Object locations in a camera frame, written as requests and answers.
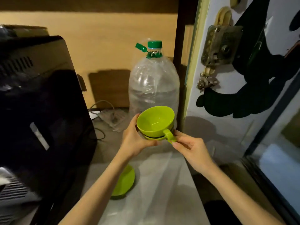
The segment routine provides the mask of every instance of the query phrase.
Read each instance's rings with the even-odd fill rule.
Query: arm
[[[98,224],[118,178],[129,160],[138,155],[145,147],[157,145],[157,141],[144,140],[137,133],[134,116],[123,133],[122,145],[103,174],[62,219],[59,225],[94,225]]]
[[[205,176],[219,191],[243,225],[282,225],[274,216],[260,207],[243,192],[211,159],[201,138],[175,132],[178,142],[173,142],[191,166]]]

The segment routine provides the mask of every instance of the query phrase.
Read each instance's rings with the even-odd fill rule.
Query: hand
[[[128,159],[138,155],[145,147],[158,145],[157,140],[146,140],[138,134],[135,126],[138,117],[139,114],[135,115],[127,129],[124,130],[122,144],[118,151],[119,154]]]
[[[172,142],[173,147],[179,151],[190,165],[198,172],[207,175],[209,170],[215,166],[210,157],[204,141],[201,138],[194,138],[175,130],[177,142]]]

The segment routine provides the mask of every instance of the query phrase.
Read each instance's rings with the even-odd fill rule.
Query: plastic water bottle
[[[168,106],[175,112],[175,125],[179,103],[179,76],[174,64],[161,52],[162,41],[149,41],[148,49],[141,44],[136,48],[147,52],[130,72],[129,113],[137,113],[153,106]]]

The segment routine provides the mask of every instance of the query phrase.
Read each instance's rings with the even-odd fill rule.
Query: left hand
[[[158,145],[157,140],[143,139],[137,132],[136,123],[139,114],[130,121],[129,126],[123,132],[122,144],[118,153],[128,159],[137,156],[144,148]]]

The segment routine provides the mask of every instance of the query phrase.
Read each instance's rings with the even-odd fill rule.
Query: black silhouette sticker
[[[269,2],[253,0],[236,23],[244,27],[244,32],[232,65],[244,76],[246,84],[235,94],[206,88],[197,99],[197,107],[204,107],[217,117],[233,114],[233,118],[242,118],[261,113],[274,104],[286,81],[298,72],[299,42],[285,56],[272,55],[267,47],[264,29]],[[299,28],[297,19],[299,12],[292,20],[290,30]]]

